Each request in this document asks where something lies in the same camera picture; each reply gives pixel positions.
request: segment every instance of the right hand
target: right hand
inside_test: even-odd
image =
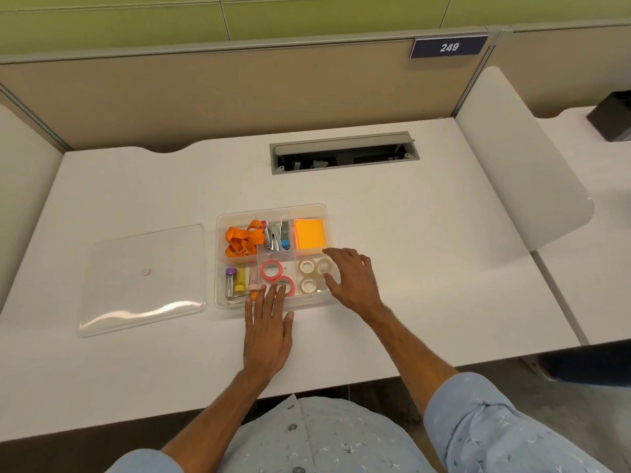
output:
[[[379,316],[385,309],[377,280],[372,271],[370,257],[358,254],[355,249],[322,249],[339,269],[341,283],[337,283],[330,274],[324,275],[326,286],[333,297],[343,306],[354,310],[366,322]]]

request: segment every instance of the clear plastic lid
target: clear plastic lid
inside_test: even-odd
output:
[[[79,335],[200,312],[207,289],[200,224],[101,242],[88,261]]]

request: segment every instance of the gray floor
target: gray floor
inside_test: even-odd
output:
[[[543,380],[519,359],[472,365],[460,370],[484,374],[522,412],[569,438],[613,472],[631,473],[631,389]],[[352,385],[350,397],[400,424],[437,471],[443,471],[425,434],[421,417],[400,378]],[[0,443],[0,470],[3,473],[101,473],[129,450],[160,448],[196,413],[165,415]]]

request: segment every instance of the white desk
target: white desk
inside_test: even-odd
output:
[[[404,130],[420,161],[271,175],[270,143]],[[241,315],[212,301],[79,338],[95,242],[203,224],[210,300],[219,215],[316,202],[334,245],[372,257],[384,301],[448,362],[579,344],[454,119],[218,139],[172,154],[70,152],[0,316],[0,440],[201,408],[242,365]],[[292,354],[264,395],[396,374],[352,312],[301,310]]]
[[[607,142],[573,108],[540,120],[594,198],[594,218],[539,250],[590,344],[631,338],[631,142]]]

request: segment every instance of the orange sticky notes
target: orange sticky notes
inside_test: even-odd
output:
[[[321,219],[296,219],[293,222],[296,249],[326,247]]]

